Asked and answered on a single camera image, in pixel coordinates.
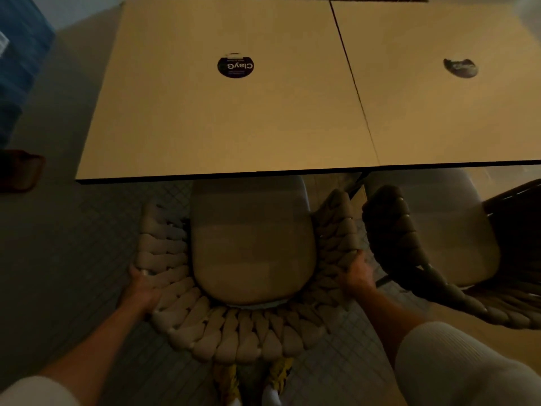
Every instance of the woven chair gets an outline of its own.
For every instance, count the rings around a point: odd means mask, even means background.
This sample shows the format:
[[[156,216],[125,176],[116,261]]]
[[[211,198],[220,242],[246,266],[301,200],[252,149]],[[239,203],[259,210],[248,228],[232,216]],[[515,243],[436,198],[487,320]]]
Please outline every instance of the woven chair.
[[[403,176],[398,181],[405,182],[408,171],[401,173]],[[487,266],[491,267],[496,258],[498,262],[496,272],[486,279],[459,287],[443,275],[443,272],[452,273],[453,268],[440,271],[424,249],[423,237],[416,230],[415,212],[418,212],[418,208],[417,211],[411,211],[409,197],[405,192],[411,193],[412,188],[415,189],[419,177],[421,181],[424,180],[424,184],[434,188],[445,186],[449,176],[453,177],[451,181],[455,184],[458,181],[462,183],[462,186],[455,185],[455,190],[462,187],[466,193],[471,192],[473,185],[468,184],[471,182],[465,175],[461,170],[444,173],[441,170],[411,171],[409,180],[413,180],[414,184],[409,184],[406,191],[400,185],[382,184],[385,178],[392,181],[392,174],[371,177],[372,181],[367,182],[370,187],[369,200],[363,206],[362,219],[374,257],[393,281],[420,298],[474,315],[495,325],[516,329],[541,328],[541,180],[507,191],[484,203],[479,202],[499,246],[498,251],[487,247],[490,240],[482,237],[485,257],[492,253]],[[438,196],[440,200],[450,196],[448,191],[437,192],[439,195],[435,194],[434,198],[421,198],[429,204],[437,201]],[[453,196],[460,197],[461,192]],[[472,214],[472,209],[475,208],[468,205],[466,216],[472,218],[475,215],[477,219],[478,214]],[[477,220],[472,230],[478,232],[479,226],[483,225]]]
[[[282,219],[285,232],[267,231],[264,223],[273,221],[269,211]],[[146,204],[135,266],[162,289],[152,323],[173,348],[188,349],[203,362],[249,364],[259,358],[300,355],[333,332],[351,304],[335,277],[348,268],[360,247],[352,217],[349,197],[339,190],[311,214],[298,176],[197,181],[191,220],[179,218],[159,202]],[[302,240],[306,225],[308,239]],[[289,245],[292,239],[304,248],[295,256],[292,248],[298,245]],[[269,265],[261,264],[268,259]],[[285,276],[273,266],[275,261],[300,281],[285,279],[285,287],[273,295],[265,283],[255,280],[261,273],[270,274],[269,280],[276,274]],[[291,262],[307,266],[309,272]],[[246,264],[253,273],[239,272]],[[252,281],[255,295],[248,290]],[[242,292],[239,285],[244,285],[248,298],[231,293]],[[264,301],[247,301],[258,296]]]

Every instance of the foot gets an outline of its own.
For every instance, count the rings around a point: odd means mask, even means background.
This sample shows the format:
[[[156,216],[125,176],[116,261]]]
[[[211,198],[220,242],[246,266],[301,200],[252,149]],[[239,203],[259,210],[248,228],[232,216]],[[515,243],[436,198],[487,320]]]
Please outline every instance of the foot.
[[[236,365],[212,365],[212,378],[220,395],[220,404],[228,405],[235,399],[241,401],[239,380],[236,376]]]
[[[287,378],[289,377],[289,373],[291,373],[292,367],[293,358],[280,358],[273,362],[270,365],[269,376],[265,381],[265,386],[271,386],[281,395],[283,389],[286,387]]]

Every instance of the gray floor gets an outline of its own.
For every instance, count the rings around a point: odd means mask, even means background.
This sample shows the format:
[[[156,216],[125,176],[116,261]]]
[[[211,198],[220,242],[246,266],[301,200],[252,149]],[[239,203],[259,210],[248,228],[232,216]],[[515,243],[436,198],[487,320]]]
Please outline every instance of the gray floor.
[[[73,181],[99,77],[77,62],[66,40],[56,43],[11,144],[47,157],[43,179],[28,194],[0,196],[0,390],[73,347],[112,312],[146,199],[162,198],[189,214],[191,182]],[[395,284],[385,292],[426,309]],[[215,404],[209,368],[173,351],[143,323],[126,341],[101,404]],[[337,333],[298,359],[283,400],[370,403],[393,379],[373,328],[355,307]]]

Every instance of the clayg logo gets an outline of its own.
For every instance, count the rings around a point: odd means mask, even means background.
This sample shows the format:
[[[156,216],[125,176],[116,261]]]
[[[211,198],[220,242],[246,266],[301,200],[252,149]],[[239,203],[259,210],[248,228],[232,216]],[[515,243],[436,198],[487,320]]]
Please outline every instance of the clayg logo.
[[[473,78],[479,72],[477,66],[470,59],[462,61],[443,60],[443,65],[451,74],[460,78]]]
[[[250,57],[243,57],[242,54],[233,52],[220,58],[218,71],[229,78],[244,78],[254,70],[254,62]]]

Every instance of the chair seat cushion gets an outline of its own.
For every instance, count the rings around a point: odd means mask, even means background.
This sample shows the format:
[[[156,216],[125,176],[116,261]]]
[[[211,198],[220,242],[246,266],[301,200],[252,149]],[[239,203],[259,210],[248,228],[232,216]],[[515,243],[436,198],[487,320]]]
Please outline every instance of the chair seat cushion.
[[[447,282],[470,286],[494,276],[499,247],[466,171],[377,171],[364,181],[367,197],[385,184],[400,188],[423,251]]]
[[[191,205],[194,277],[213,298],[234,305],[284,299],[314,273],[301,177],[199,180]]]

